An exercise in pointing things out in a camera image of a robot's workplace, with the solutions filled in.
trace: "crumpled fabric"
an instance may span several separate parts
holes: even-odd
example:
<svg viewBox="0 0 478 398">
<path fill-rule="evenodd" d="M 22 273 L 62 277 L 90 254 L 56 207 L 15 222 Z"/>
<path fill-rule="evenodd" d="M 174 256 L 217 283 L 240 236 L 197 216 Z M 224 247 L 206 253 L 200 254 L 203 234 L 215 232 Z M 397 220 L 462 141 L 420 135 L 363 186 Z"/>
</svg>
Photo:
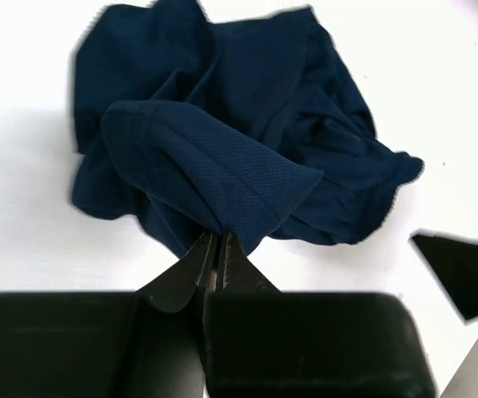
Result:
<svg viewBox="0 0 478 398">
<path fill-rule="evenodd" d="M 422 160 L 376 139 L 372 115 L 310 7 L 210 23 L 195 0 L 107 7 L 75 57 L 88 215 L 136 215 L 183 256 L 209 229 L 355 244 Z"/>
</svg>

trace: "dark blue garment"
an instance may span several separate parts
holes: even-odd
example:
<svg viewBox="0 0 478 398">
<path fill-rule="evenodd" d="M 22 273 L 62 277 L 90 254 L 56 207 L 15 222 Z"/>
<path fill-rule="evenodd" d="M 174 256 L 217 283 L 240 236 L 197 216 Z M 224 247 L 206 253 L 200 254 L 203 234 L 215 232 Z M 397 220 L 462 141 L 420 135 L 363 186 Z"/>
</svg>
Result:
<svg viewBox="0 0 478 398">
<path fill-rule="evenodd" d="M 108 7 L 76 53 L 72 200 L 182 256 L 204 228 L 357 243 L 422 161 L 372 116 L 310 8 L 211 24 L 195 0 Z"/>
</svg>

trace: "navy blue cloth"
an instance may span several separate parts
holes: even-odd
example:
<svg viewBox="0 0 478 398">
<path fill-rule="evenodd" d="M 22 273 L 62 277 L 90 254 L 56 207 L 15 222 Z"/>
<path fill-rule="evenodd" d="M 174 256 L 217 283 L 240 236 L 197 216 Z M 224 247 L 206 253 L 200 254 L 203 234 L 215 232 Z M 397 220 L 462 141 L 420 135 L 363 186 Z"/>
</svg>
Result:
<svg viewBox="0 0 478 398">
<path fill-rule="evenodd" d="M 360 242 L 422 161 L 376 139 L 372 116 L 308 7 L 210 23 L 195 0 L 114 5 L 75 58 L 85 156 L 72 201 L 182 256 L 203 229 Z"/>
</svg>

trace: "white table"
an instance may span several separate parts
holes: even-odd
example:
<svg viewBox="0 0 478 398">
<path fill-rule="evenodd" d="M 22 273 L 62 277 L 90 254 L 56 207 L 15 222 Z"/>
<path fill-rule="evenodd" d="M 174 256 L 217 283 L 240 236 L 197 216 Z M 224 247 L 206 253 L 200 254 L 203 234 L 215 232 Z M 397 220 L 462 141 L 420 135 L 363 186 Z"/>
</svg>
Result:
<svg viewBox="0 0 478 398">
<path fill-rule="evenodd" d="M 463 325 L 407 239 L 418 228 L 478 237 L 478 2 L 312 3 L 379 138 L 422 157 L 426 171 L 360 245 L 267 239 L 251 258 L 284 290 L 396 294 L 443 391 L 478 338 L 478 323 Z M 175 261 L 134 219 L 95 220 L 68 202 L 80 161 L 66 117 L 68 56 L 102 4 L 0 0 L 0 290 L 137 289 Z M 203 2 L 214 21 L 299 4 Z"/>
</svg>

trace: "folded cloth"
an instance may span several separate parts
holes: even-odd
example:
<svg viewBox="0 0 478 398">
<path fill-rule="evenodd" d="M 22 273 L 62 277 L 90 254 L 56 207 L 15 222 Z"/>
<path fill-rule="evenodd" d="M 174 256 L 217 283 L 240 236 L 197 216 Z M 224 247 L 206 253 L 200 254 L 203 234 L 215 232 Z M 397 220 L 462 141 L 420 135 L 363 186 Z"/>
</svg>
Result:
<svg viewBox="0 0 478 398">
<path fill-rule="evenodd" d="M 309 7 L 210 23 L 196 0 L 107 7 L 75 58 L 72 201 L 182 256 L 204 229 L 355 244 L 422 161 L 372 116 Z"/>
</svg>

